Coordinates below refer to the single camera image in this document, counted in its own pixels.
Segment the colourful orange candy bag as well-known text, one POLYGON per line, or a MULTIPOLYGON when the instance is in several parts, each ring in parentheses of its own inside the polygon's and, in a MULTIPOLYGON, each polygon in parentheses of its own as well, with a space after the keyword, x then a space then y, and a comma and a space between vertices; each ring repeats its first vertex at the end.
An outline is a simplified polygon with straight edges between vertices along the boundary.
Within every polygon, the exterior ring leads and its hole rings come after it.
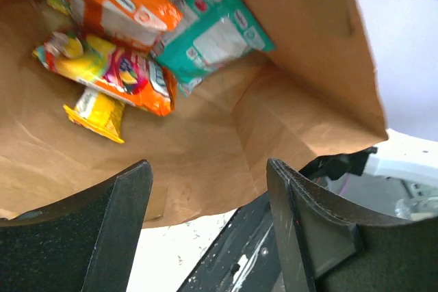
POLYGON ((33 50, 42 65, 67 79, 158 116, 175 108, 177 83, 145 54, 75 28, 54 31, 33 50))

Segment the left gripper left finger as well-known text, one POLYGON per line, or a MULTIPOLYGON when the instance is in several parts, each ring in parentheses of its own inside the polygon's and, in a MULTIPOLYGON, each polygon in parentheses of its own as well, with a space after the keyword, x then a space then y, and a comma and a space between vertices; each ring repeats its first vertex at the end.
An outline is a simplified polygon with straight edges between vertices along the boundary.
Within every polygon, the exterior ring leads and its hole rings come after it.
POLYGON ((1 219, 2 291, 126 291, 153 185, 148 161, 1 219))

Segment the red brown paper bag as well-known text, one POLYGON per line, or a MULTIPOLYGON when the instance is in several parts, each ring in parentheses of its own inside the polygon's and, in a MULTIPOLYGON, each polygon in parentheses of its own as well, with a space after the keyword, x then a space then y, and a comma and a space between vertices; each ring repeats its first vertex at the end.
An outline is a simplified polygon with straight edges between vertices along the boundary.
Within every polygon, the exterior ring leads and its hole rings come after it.
POLYGON ((387 139, 356 0, 244 0, 275 43, 178 96, 165 118, 127 108, 124 144, 68 120, 83 88, 33 48, 64 22, 36 0, 1 0, 1 216, 12 219, 146 159, 170 226, 240 207, 266 190, 266 162, 301 169, 387 139))

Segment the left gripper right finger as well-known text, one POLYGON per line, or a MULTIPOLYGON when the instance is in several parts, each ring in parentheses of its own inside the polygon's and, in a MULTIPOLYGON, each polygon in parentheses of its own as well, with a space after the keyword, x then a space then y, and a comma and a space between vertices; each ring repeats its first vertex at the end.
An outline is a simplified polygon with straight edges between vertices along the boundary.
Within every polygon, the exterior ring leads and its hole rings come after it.
POLYGON ((436 291, 437 218, 357 205, 279 159, 266 179, 287 291, 436 291))

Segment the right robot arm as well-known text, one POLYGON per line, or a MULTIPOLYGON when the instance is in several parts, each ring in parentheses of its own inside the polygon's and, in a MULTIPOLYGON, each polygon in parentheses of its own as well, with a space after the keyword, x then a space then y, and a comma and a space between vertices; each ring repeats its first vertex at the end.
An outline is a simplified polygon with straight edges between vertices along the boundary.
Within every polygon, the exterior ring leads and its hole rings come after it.
POLYGON ((437 215, 437 0, 359 0, 376 56, 387 141, 315 161, 317 183, 410 221, 437 215))

